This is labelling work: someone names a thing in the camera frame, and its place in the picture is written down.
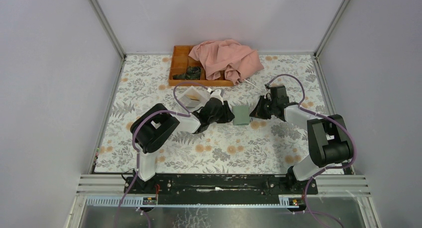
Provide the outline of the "white plastic card box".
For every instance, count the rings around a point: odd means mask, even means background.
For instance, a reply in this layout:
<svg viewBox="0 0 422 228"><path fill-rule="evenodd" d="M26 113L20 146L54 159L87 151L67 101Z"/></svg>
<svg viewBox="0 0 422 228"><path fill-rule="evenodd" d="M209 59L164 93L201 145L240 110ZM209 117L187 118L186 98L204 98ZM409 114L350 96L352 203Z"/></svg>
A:
<svg viewBox="0 0 422 228"><path fill-rule="evenodd" d="M204 106L209 100L210 94L202 87L188 87L178 96L179 101L191 112Z"/></svg>

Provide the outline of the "green card holder wallet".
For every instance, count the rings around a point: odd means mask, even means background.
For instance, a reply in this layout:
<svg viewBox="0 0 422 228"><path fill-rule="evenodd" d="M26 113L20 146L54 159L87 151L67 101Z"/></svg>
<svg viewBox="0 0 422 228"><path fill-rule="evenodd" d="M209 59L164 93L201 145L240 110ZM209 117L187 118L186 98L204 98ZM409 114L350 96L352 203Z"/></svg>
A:
<svg viewBox="0 0 422 228"><path fill-rule="evenodd" d="M251 119L248 105L233 106L232 112L234 114L234 119L232 121L233 125L249 125Z"/></svg>

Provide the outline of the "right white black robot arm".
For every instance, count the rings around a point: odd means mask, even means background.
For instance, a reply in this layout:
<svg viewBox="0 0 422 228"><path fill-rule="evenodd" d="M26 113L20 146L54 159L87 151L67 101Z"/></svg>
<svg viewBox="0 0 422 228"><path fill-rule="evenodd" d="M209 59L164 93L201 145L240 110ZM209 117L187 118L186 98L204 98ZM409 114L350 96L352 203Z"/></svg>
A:
<svg viewBox="0 0 422 228"><path fill-rule="evenodd" d="M305 188L305 180L334 164L354 157L353 143L347 134L342 116L326 116L308 111L291 102L285 86L266 86L269 92L260 96L251 117L276 117L304 129L308 135L309 154L290 167L285 186L288 192L298 194Z"/></svg>

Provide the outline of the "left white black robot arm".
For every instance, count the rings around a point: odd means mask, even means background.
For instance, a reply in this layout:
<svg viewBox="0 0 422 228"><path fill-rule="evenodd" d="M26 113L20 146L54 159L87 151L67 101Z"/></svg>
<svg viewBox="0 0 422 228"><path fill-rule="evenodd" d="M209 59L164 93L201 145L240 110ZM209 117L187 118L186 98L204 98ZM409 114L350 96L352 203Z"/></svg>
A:
<svg viewBox="0 0 422 228"><path fill-rule="evenodd" d="M234 118L228 102L217 98L210 98L204 106L188 114L170 111L161 103L154 105L130 128L137 153L135 187L144 194L154 189L155 159L173 132L199 134L213 123L229 123Z"/></svg>

